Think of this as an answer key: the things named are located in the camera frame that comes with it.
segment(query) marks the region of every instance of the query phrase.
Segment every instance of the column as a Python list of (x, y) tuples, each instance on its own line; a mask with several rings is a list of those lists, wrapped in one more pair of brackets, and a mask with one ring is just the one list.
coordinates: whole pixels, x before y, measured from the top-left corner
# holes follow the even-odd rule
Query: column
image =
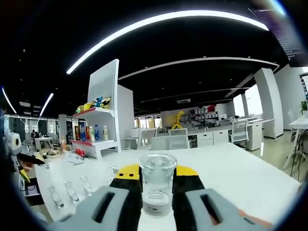
[(263, 118), (275, 119), (264, 123), (263, 135), (276, 138), (283, 134), (283, 115), (275, 76), (271, 69), (261, 68), (255, 73), (255, 79), (260, 93)]
[(246, 99), (246, 94), (245, 93), (242, 94), (242, 101), (243, 101), (245, 117), (249, 117), (248, 105), (247, 105), (247, 99)]
[(59, 141), (66, 140), (66, 115), (59, 114)]

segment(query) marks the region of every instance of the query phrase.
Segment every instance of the drawer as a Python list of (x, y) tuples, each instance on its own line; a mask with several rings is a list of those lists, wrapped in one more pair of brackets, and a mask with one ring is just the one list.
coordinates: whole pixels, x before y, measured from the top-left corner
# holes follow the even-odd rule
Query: drawer
[(210, 140), (210, 139), (213, 139), (213, 133), (212, 132), (202, 133), (202, 134), (197, 135), (198, 141), (206, 141), (206, 140)]
[(229, 142), (228, 130), (225, 130), (225, 131), (214, 131), (213, 135), (214, 135), (214, 144), (228, 143)]
[(212, 145), (213, 145), (213, 139), (205, 140), (205, 141), (198, 140), (198, 147), (212, 146)]

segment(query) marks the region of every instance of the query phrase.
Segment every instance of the white table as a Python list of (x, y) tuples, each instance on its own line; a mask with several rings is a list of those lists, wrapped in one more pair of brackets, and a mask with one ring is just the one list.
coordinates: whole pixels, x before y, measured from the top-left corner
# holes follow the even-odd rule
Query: white table
[(299, 137), (299, 134), (302, 130), (308, 129), (308, 118), (307, 117), (300, 117), (299, 119), (293, 121), (292, 123), (289, 124), (289, 126), (291, 128), (296, 129), (296, 135), (295, 135), (295, 139), (292, 145), (292, 149), (290, 151), (290, 154), (287, 158), (287, 160), (285, 161), (284, 165), (283, 165), (283, 169), (286, 169), (290, 163), (290, 160), (292, 159), (292, 155), (294, 154), (294, 149), (296, 148), (296, 143)]
[(37, 150), (41, 150), (40, 142), (41, 141), (52, 141), (52, 138), (51, 137), (34, 138), (34, 141), (35, 141), (35, 148)]
[[(93, 188), (108, 185), (112, 180), (110, 167), (118, 168), (139, 162), (144, 153), (162, 151), (125, 150), (121, 153), (103, 155), (102, 160), (86, 159), (84, 164), (72, 166), (63, 157), (50, 161), (50, 169), (35, 166), (35, 172), (44, 203), (53, 220), (74, 213), (76, 206), (69, 201), (63, 182), (70, 180), (80, 200), (85, 198), (80, 176), (87, 176)], [(222, 143), (194, 149), (168, 150), (179, 165), (195, 169), (206, 188), (213, 188), (247, 214), (277, 222), (292, 204), (299, 182), (287, 174), (251, 155), (231, 143)], [(53, 203), (48, 187), (54, 185), (64, 202), (58, 209)], [(157, 230), (157, 225), (171, 225), (175, 229), (172, 214), (162, 219), (153, 219), (142, 213), (139, 230)]]

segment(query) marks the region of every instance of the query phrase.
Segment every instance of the white cabinet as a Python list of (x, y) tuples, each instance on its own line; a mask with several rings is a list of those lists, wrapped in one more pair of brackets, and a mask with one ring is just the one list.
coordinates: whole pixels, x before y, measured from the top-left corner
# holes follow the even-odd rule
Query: white cabinet
[(214, 144), (229, 142), (228, 130), (214, 131), (213, 136), (214, 136)]
[(202, 133), (197, 135), (198, 147), (213, 145), (213, 133)]
[(246, 148), (250, 151), (261, 148), (262, 143), (262, 124), (255, 123), (248, 127), (248, 138), (246, 142)]

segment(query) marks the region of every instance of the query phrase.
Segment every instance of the table leg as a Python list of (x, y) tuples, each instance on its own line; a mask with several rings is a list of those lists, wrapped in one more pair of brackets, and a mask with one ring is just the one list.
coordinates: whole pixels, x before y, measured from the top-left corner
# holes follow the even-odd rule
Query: table leg
[(300, 129), (297, 129), (296, 130), (296, 135), (295, 135), (295, 139), (294, 139), (294, 142), (293, 142), (293, 145), (292, 145), (292, 149), (291, 149), (291, 152), (288, 156), (288, 159), (286, 160), (286, 162), (284, 163), (282, 169), (286, 169), (287, 166), (289, 165), (290, 163), (290, 160), (292, 159), (292, 154), (294, 154), (294, 149), (296, 148), (296, 144), (297, 144), (297, 140), (298, 140), (298, 137), (299, 137), (299, 133), (300, 133)]

